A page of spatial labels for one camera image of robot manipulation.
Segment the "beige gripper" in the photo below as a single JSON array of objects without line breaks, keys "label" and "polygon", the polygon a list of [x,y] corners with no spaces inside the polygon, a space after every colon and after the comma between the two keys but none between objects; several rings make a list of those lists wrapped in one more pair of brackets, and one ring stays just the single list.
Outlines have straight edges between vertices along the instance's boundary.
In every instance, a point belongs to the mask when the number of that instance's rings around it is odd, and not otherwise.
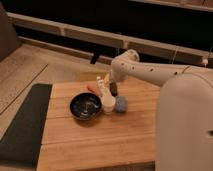
[{"label": "beige gripper", "polygon": [[110,92],[109,88],[107,87],[107,85],[105,84],[105,81],[100,76],[96,77],[96,81],[97,81],[97,85],[98,85],[100,94],[102,96],[110,96],[111,92]]}]

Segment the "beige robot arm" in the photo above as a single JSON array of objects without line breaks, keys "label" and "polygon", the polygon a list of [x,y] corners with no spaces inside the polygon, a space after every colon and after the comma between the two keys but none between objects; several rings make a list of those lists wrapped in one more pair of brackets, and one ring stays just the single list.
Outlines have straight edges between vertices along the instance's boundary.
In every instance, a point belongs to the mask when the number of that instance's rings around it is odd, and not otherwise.
[{"label": "beige robot arm", "polygon": [[144,63],[129,49],[109,78],[127,75],[160,87],[156,109],[156,171],[213,171],[213,68]]}]

